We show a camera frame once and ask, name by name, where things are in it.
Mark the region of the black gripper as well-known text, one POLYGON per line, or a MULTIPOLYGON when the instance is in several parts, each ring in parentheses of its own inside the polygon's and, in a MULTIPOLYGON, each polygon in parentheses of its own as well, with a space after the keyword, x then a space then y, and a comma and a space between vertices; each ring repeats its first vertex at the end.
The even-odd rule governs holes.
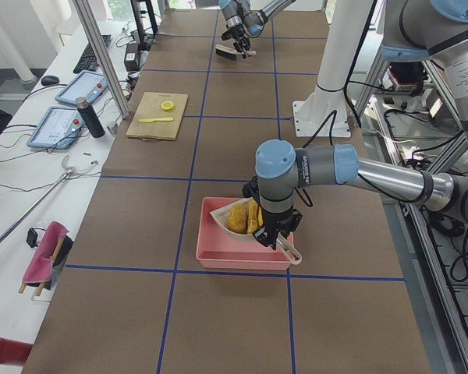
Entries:
POLYGON ((298 228, 303 215, 293 206, 287 211, 279 213, 268 212, 261 206, 257 177, 252 177, 243 186, 242 193, 245 198, 253 198, 261 208, 263 223, 259 224, 260 227, 252 233, 252 236, 263 246, 271 246, 275 249, 279 234, 288 238, 289 234, 298 228))
POLYGON ((250 39, 244 33, 242 26, 237 25, 231 29, 227 29, 222 35, 221 39, 223 41, 228 41, 232 39, 233 47, 239 52, 249 51, 251 49, 250 39))

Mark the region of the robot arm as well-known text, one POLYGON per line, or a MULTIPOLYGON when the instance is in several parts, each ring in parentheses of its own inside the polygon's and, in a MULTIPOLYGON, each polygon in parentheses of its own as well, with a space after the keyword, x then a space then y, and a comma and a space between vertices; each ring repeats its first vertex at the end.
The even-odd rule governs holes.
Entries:
MULTIPOLYGON (((440 62, 468 143, 468 1, 387 2, 382 47, 389 60, 407 54, 440 62)), ((255 170, 263 225, 253 236, 264 246, 296 230, 293 192, 310 185, 376 189, 468 224, 468 177, 369 161, 349 144, 296 148, 271 139, 257 148, 255 170)))
POLYGON ((226 26, 226 31, 221 35, 221 38, 223 41, 232 40, 233 48, 216 44, 215 53, 233 61, 239 56, 246 59, 255 55, 256 51, 251 48, 250 39, 259 37, 265 25, 293 3, 292 0, 272 1, 255 12, 250 8, 250 1, 218 1, 226 26))

